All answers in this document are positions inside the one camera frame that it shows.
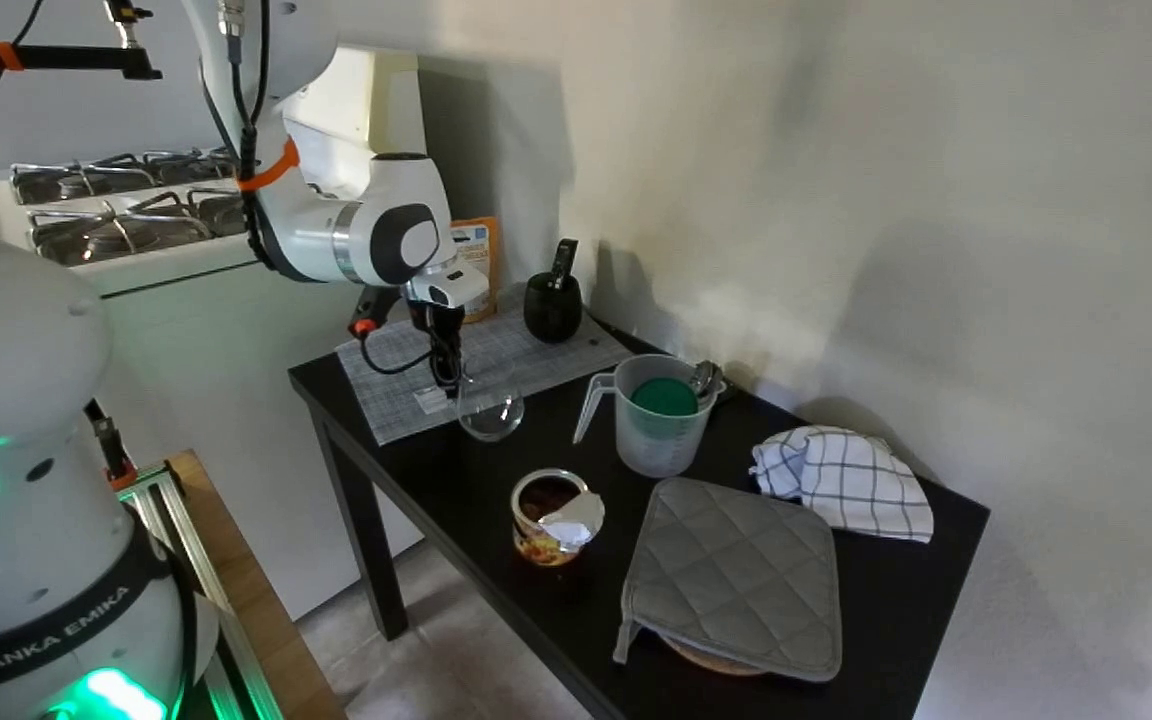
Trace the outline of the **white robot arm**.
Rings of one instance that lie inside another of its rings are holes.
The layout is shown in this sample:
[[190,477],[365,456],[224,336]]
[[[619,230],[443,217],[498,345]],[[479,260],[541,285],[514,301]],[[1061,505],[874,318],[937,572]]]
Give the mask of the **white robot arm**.
[[457,400],[460,325],[488,276],[451,242],[417,60],[331,36],[295,88],[269,101],[272,0],[180,4],[201,52],[205,102],[238,156],[251,255],[287,280],[361,285],[357,345],[405,301],[427,336],[422,365]]

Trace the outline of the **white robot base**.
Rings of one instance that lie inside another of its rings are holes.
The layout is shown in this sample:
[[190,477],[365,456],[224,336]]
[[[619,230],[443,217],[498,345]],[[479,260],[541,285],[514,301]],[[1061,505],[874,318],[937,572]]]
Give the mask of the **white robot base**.
[[176,720],[218,645],[94,456],[106,359],[102,294],[0,242],[0,720]]

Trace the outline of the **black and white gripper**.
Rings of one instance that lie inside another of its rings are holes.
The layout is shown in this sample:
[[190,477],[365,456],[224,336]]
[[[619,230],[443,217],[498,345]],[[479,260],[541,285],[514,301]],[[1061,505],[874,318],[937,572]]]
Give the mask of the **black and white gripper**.
[[[488,294],[488,276],[474,260],[440,260],[422,269],[405,280],[402,294],[412,309],[412,325],[434,333],[440,318],[460,315],[467,304]],[[460,359],[460,327],[448,333],[443,353],[440,338],[427,336],[427,371],[435,385],[443,385],[443,359],[448,354],[448,394],[457,400],[466,387],[466,359]]]

